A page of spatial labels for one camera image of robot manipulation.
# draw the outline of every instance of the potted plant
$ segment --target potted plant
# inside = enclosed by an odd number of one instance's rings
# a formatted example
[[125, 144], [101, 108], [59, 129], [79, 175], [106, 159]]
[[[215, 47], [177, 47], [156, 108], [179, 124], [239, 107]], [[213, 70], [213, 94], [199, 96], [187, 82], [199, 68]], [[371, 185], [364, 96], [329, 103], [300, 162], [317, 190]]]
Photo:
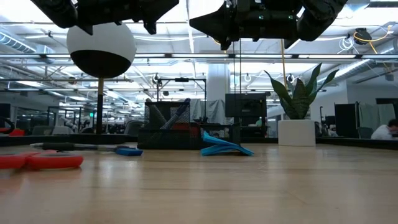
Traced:
[[315, 122], [309, 119], [304, 119], [310, 109], [311, 103], [317, 97], [317, 93], [327, 83], [334, 79], [338, 70], [331, 72], [325, 81], [318, 87], [317, 77], [319, 76], [321, 65], [319, 64], [312, 71], [310, 80], [304, 84], [301, 79], [297, 78], [296, 85], [293, 86], [290, 82], [288, 90], [286, 87], [273, 79], [271, 75], [266, 72], [271, 79], [271, 84], [274, 91], [278, 94], [280, 105], [282, 105], [286, 115], [290, 120], [283, 120], [278, 122], [278, 140], [279, 145], [282, 146], [315, 146]]

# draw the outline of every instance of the white planter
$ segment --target white planter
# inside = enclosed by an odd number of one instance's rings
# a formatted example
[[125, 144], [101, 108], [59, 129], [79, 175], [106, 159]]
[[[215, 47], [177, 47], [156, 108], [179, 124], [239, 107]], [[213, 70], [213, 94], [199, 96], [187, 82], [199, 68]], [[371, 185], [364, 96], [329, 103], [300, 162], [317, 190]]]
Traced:
[[315, 146], [315, 122], [311, 120], [285, 120], [278, 122], [280, 146]]

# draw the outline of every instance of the black crate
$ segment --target black crate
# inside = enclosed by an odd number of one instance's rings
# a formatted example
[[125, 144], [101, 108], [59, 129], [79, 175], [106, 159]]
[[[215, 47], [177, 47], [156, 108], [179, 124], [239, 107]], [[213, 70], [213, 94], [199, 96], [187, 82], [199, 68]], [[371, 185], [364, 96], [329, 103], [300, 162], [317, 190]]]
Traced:
[[139, 149], [194, 149], [189, 129], [140, 129]]
[[200, 124], [200, 132], [202, 136], [202, 148], [209, 147], [213, 144], [203, 142], [203, 133], [207, 132], [211, 137], [215, 137], [224, 141], [235, 144], [241, 143], [241, 125], [239, 123], [233, 125], [220, 124]]
[[173, 123], [173, 125], [166, 129], [173, 129], [174, 126], [178, 126], [178, 129], [189, 129], [190, 104], [184, 102], [161, 101], [145, 103], [144, 129], [160, 129], [164, 127], [164, 124], [169, 121], [182, 106], [186, 107], [186, 109]]

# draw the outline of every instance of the person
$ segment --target person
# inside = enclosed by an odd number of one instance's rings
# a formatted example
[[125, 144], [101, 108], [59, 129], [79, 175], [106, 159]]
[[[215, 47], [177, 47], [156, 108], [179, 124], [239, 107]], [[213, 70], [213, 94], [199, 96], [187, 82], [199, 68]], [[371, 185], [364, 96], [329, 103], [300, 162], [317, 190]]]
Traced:
[[398, 131], [398, 119], [392, 119], [388, 125], [383, 124], [373, 132], [371, 139], [393, 140], [392, 134]]

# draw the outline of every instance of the snake plant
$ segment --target snake plant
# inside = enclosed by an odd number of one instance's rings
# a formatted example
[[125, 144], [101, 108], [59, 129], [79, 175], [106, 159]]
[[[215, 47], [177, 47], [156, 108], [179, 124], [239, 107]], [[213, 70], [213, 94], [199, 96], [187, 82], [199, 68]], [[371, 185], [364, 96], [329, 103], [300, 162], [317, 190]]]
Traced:
[[306, 85], [304, 85], [304, 82], [299, 78], [297, 78], [296, 86], [287, 82], [288, 89], [292, 92], [292, 96], [289, 95], [288, 90], [281, 82], [273, 79], [271, 75], [265, 71], [271, 79], [274, 91], [279, 96], [280, 104], [290, 119], [304, 119], [310, 109], [311, 103], [315, 100], [315, 97], [317, 97], [317, 93], [324, 85], [334, 79], [338, 70], [331, 72], [320, 87], [317, 87], [317, 77], [319, 76], [321, 65], [322, 64], [319, 64], [314, 68], [311, 78]]

